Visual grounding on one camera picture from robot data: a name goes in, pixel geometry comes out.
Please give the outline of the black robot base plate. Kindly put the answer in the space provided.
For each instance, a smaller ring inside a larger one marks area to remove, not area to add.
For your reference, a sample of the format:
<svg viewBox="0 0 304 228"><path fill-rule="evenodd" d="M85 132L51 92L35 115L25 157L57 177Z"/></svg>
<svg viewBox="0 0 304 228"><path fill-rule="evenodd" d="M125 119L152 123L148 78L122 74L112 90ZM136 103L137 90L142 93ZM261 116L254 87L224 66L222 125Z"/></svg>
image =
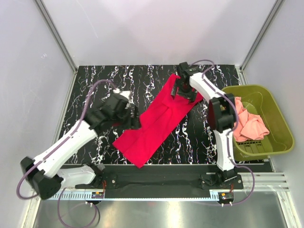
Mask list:
<svg viewBox="0 0 304 228"><path fill-rule="evenodd" d="M105 165L99 187L105 187L106 199L191 199L210 197L210 190L229 191L244 188L241 176L231 183L213 187L204 184L218 172L216 165Z"/></svg>

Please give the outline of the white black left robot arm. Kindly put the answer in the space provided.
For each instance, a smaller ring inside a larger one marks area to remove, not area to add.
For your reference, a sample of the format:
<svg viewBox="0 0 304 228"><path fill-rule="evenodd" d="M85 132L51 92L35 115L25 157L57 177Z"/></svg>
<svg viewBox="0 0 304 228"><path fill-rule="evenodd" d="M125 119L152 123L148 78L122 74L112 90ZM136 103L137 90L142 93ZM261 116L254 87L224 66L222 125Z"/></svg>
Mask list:
<svg viewBox="0 0 304 228"><path fill-rule="evenodd" d="M85 163L68 169L62 166L84 145L113 126L125 130L141 127L137 106L130 109L131 96L131 91L115 89L99 107L86 113L49 149L35 158L26 156L21 160L23 180L27 181L42 200L53 197L66 187L102 188L105 168L103 164Z"/></svg>

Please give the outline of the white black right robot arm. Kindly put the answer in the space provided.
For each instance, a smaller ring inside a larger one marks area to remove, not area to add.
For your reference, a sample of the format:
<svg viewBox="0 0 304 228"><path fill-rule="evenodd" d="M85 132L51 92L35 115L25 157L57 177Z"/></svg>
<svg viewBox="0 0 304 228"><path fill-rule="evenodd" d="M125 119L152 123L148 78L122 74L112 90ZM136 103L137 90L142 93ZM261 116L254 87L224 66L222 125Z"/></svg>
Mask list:
<svg viewBox="0 0 304 228"><path fill-rule="evenodd" d="M171 96L179 95L193 103L201 95L208 102L208 123L216 138L219 171L202 182L210 187L227 188L238 174L233 154L233 131L238 124L238 114L234 95L224 93L207 78L206 72L214 67L213 61L209 62L211 66L204 71L194 64L180 63L179 78L173 84Z"/></svg>

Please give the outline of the red t shirt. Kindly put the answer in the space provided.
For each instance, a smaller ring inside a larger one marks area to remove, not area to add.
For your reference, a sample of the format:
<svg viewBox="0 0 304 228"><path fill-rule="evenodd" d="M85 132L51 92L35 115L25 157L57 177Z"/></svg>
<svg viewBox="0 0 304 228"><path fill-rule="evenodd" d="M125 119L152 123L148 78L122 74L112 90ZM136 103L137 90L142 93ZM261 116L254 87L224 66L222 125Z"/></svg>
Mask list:
<svg viewBox="0 0 304 228"><path fill-rule="evenodd" d="M140 129L126 130L113 142L113 146L138 168L153 156L187 113L203 99L199 93L192 103L180 95L172 98L171 91L178 78L172 74L148 109L140 115Z"/></svg>

